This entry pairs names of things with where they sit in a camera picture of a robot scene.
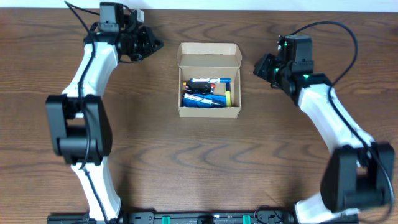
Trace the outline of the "brown cardboard box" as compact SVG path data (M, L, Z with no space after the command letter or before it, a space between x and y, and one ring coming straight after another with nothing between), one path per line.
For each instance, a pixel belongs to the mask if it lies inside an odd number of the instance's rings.
M237 44L183 42L177 61L181 117L238 117L242 55Z

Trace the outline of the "blue and white marker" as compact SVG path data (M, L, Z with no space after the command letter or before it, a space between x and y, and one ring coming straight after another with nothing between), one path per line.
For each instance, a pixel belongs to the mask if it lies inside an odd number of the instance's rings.
M191 82L205 82L205 83L231 83L230 78L191 78Z

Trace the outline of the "yellow highlighter with dark cap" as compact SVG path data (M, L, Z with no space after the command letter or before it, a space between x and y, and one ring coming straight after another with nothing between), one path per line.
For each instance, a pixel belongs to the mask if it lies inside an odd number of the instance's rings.
M226 90L226 106L231 107L231 92Z

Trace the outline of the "black and white marker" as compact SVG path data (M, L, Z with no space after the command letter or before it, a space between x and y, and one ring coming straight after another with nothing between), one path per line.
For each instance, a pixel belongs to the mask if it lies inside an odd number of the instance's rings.
M196 104L200 103L199 107L209 107L209 108L222 108L224 107L224 104L222 101L217 101L217 100L211 100L208 98L200 97L200 96L195 96L192 94L184 94L183 96L184 101L192 101L195 102Z

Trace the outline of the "blue plastic case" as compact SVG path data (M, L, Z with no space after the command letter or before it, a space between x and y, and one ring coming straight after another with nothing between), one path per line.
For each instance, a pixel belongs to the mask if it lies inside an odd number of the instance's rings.
M201 95L201 94L193 94L194 96L205 98L207 100L216 101L217 103L221 103L221 107L226 107L226 97L221 95ZM214 106L208 103L203 103L191 99L183 99L182 106L191 107L191 108L219 108L220 106Z

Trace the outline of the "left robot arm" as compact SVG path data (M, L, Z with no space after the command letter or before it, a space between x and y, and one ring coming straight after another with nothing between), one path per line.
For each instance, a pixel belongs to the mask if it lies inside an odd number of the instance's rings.
M54 153L77 175L89 205L83 215L50 215L48 223L129 223L109 170L113 134L103 95L113 70L129 57L143 61L163 42L144 25L144 12L102 2L99 21L83 39L83 58L70 84L45 102Z

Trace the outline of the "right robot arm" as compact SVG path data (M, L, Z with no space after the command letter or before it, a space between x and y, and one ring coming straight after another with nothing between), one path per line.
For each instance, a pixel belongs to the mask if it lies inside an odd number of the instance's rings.
M310 118L331 155L320 192L295 204L295 222L342 221L362 210L392 205L392 146L378 144L364 131L327 76L313 71L310 36L280 36L277 44L278 54L265 54L253 73L281 89Z

